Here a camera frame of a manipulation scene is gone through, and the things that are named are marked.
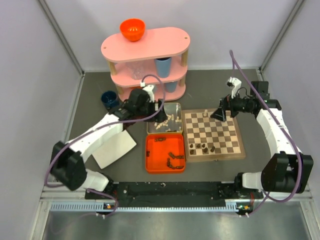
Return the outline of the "white bishop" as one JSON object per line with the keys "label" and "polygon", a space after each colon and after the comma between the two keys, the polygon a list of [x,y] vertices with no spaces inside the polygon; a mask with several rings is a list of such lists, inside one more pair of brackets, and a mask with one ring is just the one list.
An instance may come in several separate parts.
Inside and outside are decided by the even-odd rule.
{"label": "white bishop", "polygon": [[204,117],[207,117],[207,116],[208,116],[208,110],[207,110],[207,109],[204,110],[203,116],[204,116]]}

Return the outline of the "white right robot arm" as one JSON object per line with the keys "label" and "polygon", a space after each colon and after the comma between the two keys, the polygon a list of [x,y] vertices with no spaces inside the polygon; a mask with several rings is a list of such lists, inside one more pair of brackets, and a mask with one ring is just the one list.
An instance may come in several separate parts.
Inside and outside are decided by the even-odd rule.
{"label": "white right robot arm", "polygon": [[240,96],[242,82],[230,77],[226,84],[231,93],[221,98],[219,107],[211,118],[226,122],[227,113],[235,118],[238,113],[253,114],[261,126],[267,140],[271,159],[260,172],[238,173],[233,192],[245,198],[252,189],[266,192],[291,193],[304,192],[314,161],[310,155],[303,154],[288,140],[289,131],[284,123],[282,107],[278,100],[271,99],[267,81],[252,81],[250,94]]}

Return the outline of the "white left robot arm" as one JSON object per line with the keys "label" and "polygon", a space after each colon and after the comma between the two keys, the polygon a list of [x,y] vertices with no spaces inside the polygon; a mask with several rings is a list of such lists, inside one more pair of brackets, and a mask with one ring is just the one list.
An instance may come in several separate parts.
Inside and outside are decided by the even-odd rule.
{"label": "white left robot arm", "polygon": [[165,98],[155,100],[153,86],[131,91],[129,98],[111,108],[96,125],[67,143],[57,142],[52,149],[46,175],[54,176],[70,191],[94,190],[102,198],[109,198],[113,185],[104,174],[86,169],[85,162],[92,153],[113,136],[121,133],[125,125],[136,122],[158,122],[166,120]]}

